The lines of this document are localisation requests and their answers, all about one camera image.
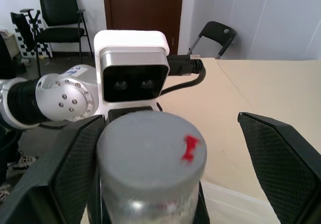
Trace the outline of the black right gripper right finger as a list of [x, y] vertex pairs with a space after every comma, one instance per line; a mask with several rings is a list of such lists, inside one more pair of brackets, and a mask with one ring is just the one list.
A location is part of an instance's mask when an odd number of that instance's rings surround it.
[[280, 223], [320, 223], [320, 153], [291, 125], [240, 112], [251, 162]]

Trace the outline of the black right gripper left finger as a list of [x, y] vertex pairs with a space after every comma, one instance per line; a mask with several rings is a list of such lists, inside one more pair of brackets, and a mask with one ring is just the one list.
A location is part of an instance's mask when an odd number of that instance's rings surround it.
[[96, 143], [105, 127], [94, 116], [62, 129], [1, 206], [1, 223], [80, 223], [97, 178]]

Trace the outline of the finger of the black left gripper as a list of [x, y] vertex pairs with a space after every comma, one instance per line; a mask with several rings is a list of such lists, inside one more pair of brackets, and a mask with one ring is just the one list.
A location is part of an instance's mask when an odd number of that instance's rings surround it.
[[200, 182], [199, 182], [198, 203], [195, 211], [193, 224], [210, 224], [210, 217], [208, 214], [205, 197], [204, 197], [202, 185]]
[[111, 224], [108, 211], [101, 196], [101, 180], [98, 170], [96, 170], [90, 190], [87, 212], [90, 224]]

